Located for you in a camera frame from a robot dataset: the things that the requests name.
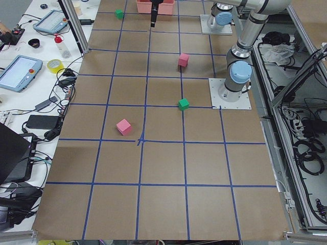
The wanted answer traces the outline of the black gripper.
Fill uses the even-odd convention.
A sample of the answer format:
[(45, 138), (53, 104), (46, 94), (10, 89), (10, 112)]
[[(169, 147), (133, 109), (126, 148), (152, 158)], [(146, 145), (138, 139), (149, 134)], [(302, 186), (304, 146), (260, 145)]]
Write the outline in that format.
[(159, 5), (162, 4), (162, 0), (150, 0), (150, 2), (151, 2), (150, 27), (154, 28), (157, 21)]

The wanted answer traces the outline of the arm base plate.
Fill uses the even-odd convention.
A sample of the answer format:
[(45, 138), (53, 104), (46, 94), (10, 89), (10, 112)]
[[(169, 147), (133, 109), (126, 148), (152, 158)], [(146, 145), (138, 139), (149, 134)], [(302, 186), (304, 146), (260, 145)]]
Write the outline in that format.
[(211, 15), (201, 14), (200, 23), (202, 34), (204, 35), (232, 35), (231, 25), (228, 23), (224, 26), (216, 24)]
[(248, 93), (231, 92), (225, 87), (225, 79), (209, 78), (209, 90), (213, 109), (251, 110)]

